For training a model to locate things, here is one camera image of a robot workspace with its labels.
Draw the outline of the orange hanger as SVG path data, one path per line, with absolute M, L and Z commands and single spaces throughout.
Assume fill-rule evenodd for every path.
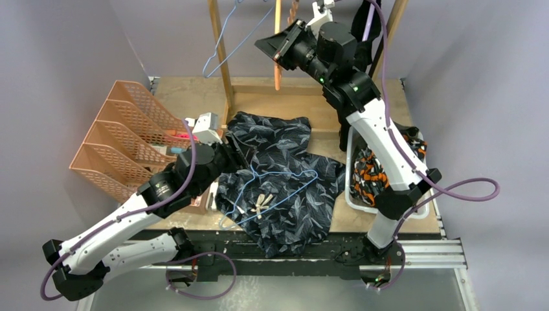
M 290 26 L 295 20 L 295 16 L 298 10 L 299 1 L 291 1 L 290 9 L 287 17 L 287 25 Z M 275 1 L 275 15 L 274 15 L 274 32 L 276 34 L 276 42 L 280 45 L 282 43 L 283 36 L 281 34 L 281 25 L 282 25 L 282 1 Z M 281 67 L 275 62 L 274 65 L 274 88 L 276 91 L 280 90 L 282 79 L 282 70 Z

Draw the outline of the blue wire hanger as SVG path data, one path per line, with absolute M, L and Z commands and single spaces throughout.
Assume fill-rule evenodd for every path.
M 220 74 L 224 65 L 239 58 L 251 48 L 275 13 L 274 1 L 224 1 L 228 7 L 220 10 L 219 37 L 214 40 L 211 53 L 205 57 L 201 76 L 212 78 Z

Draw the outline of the peach plastic file organizer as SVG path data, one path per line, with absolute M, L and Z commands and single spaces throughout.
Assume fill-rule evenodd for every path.
M 175 161 L 171 147 L 187 148 L 188 133 L 142 84 L 117 80 L 93 121 L 70 169 L 119 203 L 154 173 Z

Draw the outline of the grey camouflage shorts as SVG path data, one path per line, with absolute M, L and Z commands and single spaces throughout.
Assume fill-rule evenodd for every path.
M 308 152 L 307 117 L 279 119 L 243 111 L 227 125 L 250 169 L 222 174 L 217 209 L 240 226 L 273 258 L 285 251 L 301 255 L 322 242 L 332 223 L 334 205 L 344 187 L 343 163 Z

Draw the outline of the orange camouflage shorts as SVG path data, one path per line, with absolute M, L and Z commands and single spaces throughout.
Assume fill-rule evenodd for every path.
M 400 134 L 412 149 L 414 155 L 425 162 L 427 143 L 415 126 L 397 125 Z M 375 197 L 388 186 L 389 180 L 382 164 L 358 134 L 353 135 L 350 161 L 350 195 L 366 207 L 375 207 Z

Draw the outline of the white stapler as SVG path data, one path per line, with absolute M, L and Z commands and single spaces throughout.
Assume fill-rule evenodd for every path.
M 218 192 L 219 183 L 214 182 L 208 189 L 207 201 L 205 208 L 208 211 L 217 211 L 216 194 Z

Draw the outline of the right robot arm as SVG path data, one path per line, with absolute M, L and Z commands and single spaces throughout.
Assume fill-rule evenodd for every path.
M 388 188 L 375 199 L 377 215 L 363 247 L 368 262 L 380 263 L 388 257 L 399 221 L 441 180 L 440 171 L 415 156 L 391 119 L 382 92 L 355 66 L 358 41 L 350 27 L 332 19 L 297 19 L 254 45 L 283 69 L 299 68 L 317 81 L 326 102 L 365 140 L 382 165 Z

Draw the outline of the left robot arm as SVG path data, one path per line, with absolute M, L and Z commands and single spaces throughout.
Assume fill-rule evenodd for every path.
M 44 243 L 43 254 L 50 264 L 45 281 L 52 281 L 58 297 L 78 301 L 107 281 L 137 268 L 191 261 L 196 252 L 182 228 L 172 228 L 135 244 L 129 240 L 188 207 L 220 175 L 249 165 L 234 138 L 218 132 L 215 113 L 201 114 L 186 130 L 190 146 L 147 179 L 115 211 L 71 239 Z

